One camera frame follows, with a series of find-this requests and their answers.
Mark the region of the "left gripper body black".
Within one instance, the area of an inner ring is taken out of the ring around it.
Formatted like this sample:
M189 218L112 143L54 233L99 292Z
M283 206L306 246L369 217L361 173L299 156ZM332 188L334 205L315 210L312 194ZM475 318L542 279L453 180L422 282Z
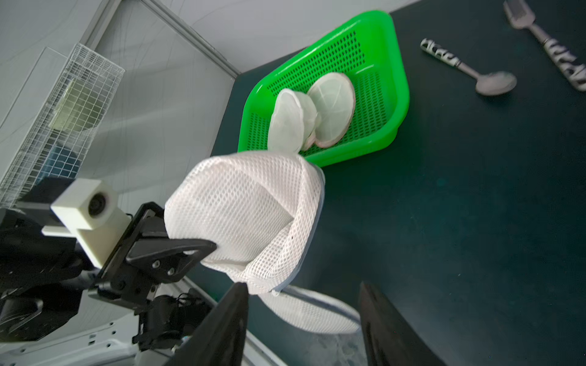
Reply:
M161 284L179 282L216 249L205 239L169 238L164 210L148 202L134 215L88 295L139 314Z

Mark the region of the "green plastic basket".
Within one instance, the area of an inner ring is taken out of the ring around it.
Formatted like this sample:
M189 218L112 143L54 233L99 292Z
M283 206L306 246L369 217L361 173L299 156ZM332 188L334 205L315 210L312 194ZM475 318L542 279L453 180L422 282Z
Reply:
M357 15L268 74L244 106L238 149L290 149L325 167L388 147L410 103L391 15Z

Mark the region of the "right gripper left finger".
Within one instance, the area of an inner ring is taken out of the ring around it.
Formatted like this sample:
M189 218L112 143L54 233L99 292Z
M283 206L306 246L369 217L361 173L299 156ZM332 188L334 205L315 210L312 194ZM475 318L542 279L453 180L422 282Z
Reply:
M166 364L240 365L244 356L248 313L248 287L238 282Z

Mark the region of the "white mesh laundry bag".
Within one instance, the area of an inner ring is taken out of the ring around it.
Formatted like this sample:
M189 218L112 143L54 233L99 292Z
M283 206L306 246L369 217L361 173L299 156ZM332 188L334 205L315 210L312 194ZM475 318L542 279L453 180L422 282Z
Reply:
M242 152L198 163L165 205L171 239L216 245L205 267L247 285L276 316L318 334L351 334L360 315L293 285L324 205L321 168L299 155Z

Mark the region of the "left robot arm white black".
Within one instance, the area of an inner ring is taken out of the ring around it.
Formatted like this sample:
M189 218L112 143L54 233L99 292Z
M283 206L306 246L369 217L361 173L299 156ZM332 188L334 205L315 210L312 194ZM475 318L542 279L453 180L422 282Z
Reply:
M1 209L1 339L38 341L78 312L82 296L132 310L141 351L180 346L210 313L195 291L157 294L215 251L205 239L172 239L162 207L135 215L100 180L43 178Z

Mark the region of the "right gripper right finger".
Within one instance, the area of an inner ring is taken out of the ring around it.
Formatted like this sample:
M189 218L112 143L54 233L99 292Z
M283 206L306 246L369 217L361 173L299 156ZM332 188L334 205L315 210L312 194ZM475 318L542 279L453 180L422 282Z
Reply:
M369 365L445 364L376 286L361 283L359 304Z

